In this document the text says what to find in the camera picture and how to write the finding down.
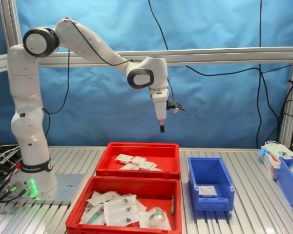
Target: metal plate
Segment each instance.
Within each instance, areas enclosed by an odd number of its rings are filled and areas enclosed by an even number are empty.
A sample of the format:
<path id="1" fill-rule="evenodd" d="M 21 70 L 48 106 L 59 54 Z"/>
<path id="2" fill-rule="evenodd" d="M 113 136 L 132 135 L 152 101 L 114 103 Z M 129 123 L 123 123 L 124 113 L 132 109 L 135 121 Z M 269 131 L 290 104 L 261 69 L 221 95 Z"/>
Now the metal plate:
<path id="1" fill-rule="evenodd" d="M 84 174 L 72 205 L 8 203 L 0 210 L 0 234 L 64 234 L 65 221 L 85 184 L 95 175 L 104 147 L 50 147 L 57 173 Z M 293 234 L 293 208 L 270 179 L 257 150 L 180 149 L 183 234 Z M 193 212 L 187 157 L 221 157 L 236 194 L 232 212 Z"/>
<path id="2" fill-rule="evenodd" d="M 75 192 L 78 189 L 84 174 L 59 174 L 55 173 L 58 181 L 57 187 L 46 193 L 38 196 L 36 203 L 47 204 L 66 204 L 69 205 L 74 198 Z"/>

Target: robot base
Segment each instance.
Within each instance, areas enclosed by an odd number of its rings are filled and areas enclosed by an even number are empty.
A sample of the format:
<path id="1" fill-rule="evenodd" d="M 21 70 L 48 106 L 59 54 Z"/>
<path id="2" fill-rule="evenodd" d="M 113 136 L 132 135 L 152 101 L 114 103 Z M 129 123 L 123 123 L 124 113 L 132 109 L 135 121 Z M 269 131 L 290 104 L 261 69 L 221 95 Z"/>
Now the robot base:
<path id="1" fill-rule="evenodd" d="M 68 205 L 75 198 L 75 193 L 82 183 L 84 174 L 57 174 L 55 178 L 58 185 L 48 193 L 37 196 L 32 201 L 44 204 L 63 204 Z"/>
<path id="2" fill-rule="evenodd" d="M 32 196 L 30 193 L 24 194 L 22 197 L 13 200 L 12 202 L 26 202 L 26 203 L 44 203 L 44 204 L 64 204 L 69 205 L 71 201 L 75 197 L 75 193 L 79 187 L 79 185 L 82 183 L 84 174 L 53 174 L 52 176 L 55 177 L 55 181 L 57 181 L 57 184 L 55 187 L 43 194 L 37 194 L 35 196 Z"/>

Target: small label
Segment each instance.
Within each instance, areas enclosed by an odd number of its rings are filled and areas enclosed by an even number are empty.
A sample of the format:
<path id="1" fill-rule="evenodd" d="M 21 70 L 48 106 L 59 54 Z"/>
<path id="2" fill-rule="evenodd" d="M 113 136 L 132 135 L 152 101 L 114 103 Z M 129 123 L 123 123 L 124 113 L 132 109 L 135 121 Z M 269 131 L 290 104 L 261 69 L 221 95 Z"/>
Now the small label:
<path id="1" fill-rule="evenodd" d="M 93 206 L 95 206 L 118 196 L 118 193 L 110 191 L 95 198 L 88 199 L 87 201 L 90 202 Z"/>
<path id="2" fill-rule="evenodd" d="M 199 186 L 199 195 L 217 196 L 214 186 Z"/>
<path id="3" fill-rule="evenodd" d="M 49 170 L 52 169 L 52 162 L 51 162 L 51 161 L 50 161 L 49 164 L 48 164 L 48 168 L 49 168 Z"/>

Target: end effector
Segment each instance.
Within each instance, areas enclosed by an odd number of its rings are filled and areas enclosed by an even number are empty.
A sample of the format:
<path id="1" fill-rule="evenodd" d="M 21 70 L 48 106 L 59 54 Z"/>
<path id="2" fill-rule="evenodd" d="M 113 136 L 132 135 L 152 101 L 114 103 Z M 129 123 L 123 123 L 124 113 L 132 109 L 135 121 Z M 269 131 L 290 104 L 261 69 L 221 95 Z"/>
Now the end effector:
<path id="1" fill-rule="evenodd" d="M 149 87 L 150 97 L 154 103 L 156 117 L 160 122 L 161 133 L 164 130 L 166 111 L 173 109 L 176 113 L 183 107 L 177 102 L 168 102 L 168 71 L 166 60 L 163 57 L 147 57 L 141 63 L 129 65 L 126 73 L 127 81 L 132 88 Z"/>

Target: red plastic bin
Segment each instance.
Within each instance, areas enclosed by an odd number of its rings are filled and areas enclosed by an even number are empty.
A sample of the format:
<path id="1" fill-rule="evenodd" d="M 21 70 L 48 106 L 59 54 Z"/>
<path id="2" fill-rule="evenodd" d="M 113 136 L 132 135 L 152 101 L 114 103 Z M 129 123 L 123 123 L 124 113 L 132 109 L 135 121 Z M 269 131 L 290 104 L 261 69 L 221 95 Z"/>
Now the red plastic bin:
<path id="1" fill-rule="evenodd" d="M 87 199 L 94 191 L 106 193 L 116 191 L 120 195 L 136 194 L 137 199 L 146 206 L 146 210 L 160 207 L 166 211 L 171 231 L 139 228 L 139 222 L 127 227 L 79 224 Z M 175 213 L 171 215 L 171 198 L 175 196 Z M 128 178 L 113 176 L 93 176 L 87 182 L 82 194 L 66 220 L 68 234 L 181 234 L 181 194 L 180 181 L 176 179 Z"/>
<path id="2" fill-rule="evenodd" d="M 156 167 L 163 171 L 119 170 L 124 166 L 119 161 L 115 161 L 115 158 L 119 154 L 144 157 L 147 161 L 157 164 Z M 96 175 L 179 179 L 179 145 L 160 143 L 109 143 L 96 167 Z"/>

